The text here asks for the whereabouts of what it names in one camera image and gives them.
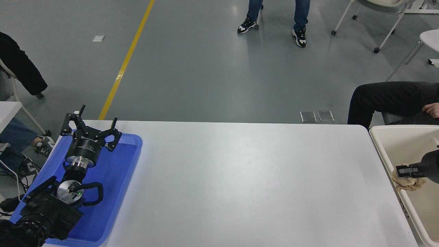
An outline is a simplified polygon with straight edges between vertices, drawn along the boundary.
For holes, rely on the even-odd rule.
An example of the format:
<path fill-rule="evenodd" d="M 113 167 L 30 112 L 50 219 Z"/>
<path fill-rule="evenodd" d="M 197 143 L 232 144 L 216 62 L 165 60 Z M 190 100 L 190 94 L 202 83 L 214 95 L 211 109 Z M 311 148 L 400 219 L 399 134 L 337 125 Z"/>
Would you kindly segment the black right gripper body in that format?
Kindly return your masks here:
<path fill-rule="evenodd" d="M 439 184 L 439 150 L 426 153 L 419 165 L 419 172 L 436 184 Z"/>

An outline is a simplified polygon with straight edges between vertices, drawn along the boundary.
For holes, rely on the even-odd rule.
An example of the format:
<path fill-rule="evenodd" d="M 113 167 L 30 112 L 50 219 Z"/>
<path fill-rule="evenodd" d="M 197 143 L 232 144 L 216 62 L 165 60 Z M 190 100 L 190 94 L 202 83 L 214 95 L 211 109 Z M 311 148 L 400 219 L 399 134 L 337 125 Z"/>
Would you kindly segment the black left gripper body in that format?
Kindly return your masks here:
<path fill-rule="evenodd" d="M 71 164 L 75 158 L 82 157 L 88 160 L 88 164 L 96 164 L 102 147 L 105 144 L 103 137 L 100 139 L 96 137 L 100 132 L 94 128 L 75 130 L 65 160 Z"/>

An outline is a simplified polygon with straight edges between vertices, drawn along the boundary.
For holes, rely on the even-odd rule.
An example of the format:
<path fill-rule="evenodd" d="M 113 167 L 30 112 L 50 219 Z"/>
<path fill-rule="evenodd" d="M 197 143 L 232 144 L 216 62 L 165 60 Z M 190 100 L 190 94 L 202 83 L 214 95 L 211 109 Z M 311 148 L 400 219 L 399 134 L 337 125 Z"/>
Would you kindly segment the person's hand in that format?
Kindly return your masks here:
<path fill-rule="evenodd" d="M 439 103 L 425 105 L 422 108 L 422 112 L 429 114 L 432 118 L 439 118 Z"/>

